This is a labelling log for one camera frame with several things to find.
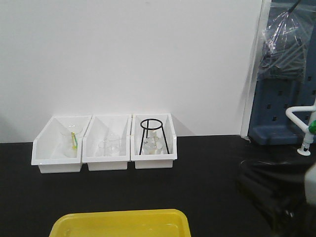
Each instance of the clear plastic bag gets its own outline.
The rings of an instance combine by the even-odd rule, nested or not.
[[[316,7],[271,3],[269,19],[263,31],[264,45],[258,80],[303,81]]]

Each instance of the white wall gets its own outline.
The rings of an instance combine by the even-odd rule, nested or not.
[[[75,114],[171,112],[179,136],[239,134],[260,7],[0,0],[0,142]]]

